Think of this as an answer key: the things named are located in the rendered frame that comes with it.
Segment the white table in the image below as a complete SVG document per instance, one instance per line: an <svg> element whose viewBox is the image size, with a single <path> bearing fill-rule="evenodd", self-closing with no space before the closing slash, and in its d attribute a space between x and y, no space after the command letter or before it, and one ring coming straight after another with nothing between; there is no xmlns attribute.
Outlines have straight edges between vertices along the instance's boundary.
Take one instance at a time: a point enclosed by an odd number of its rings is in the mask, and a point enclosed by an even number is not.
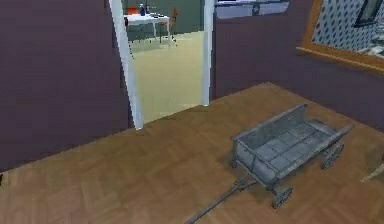
<svg viewBox="0 0 384 224"><path fill-rule="evenodd" d="M156 33L156 25L158 23L165 23L167 29L167 37L170 38L170 18L168 16L159 16L154 14L131 14L124 16L124 23L126 26L137 26L144 24L151 24L153 26L153 33Z"/></svg>

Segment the grey wooden toy wagon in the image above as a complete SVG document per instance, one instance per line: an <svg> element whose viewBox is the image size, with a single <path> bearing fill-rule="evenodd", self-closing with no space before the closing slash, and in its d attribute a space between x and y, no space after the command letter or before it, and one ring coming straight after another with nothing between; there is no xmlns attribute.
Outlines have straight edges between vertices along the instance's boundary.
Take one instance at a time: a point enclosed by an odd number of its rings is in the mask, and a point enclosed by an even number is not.
<svg viewBox="0 0 384 224"><path fill-rule="evenodd" d="M344 149L342 138L353 127L348 125L336 129L316 119L308 120L306 108L305 104L294 106L232 136L229 164L233 168L242 167L245 174L186 224L194 224L230 195L254 184L275 195L272 207L277 209L293 191L289 186L283 189L278 187L283 179L319 155L323 157L323 169L332 166Z"/></svg>

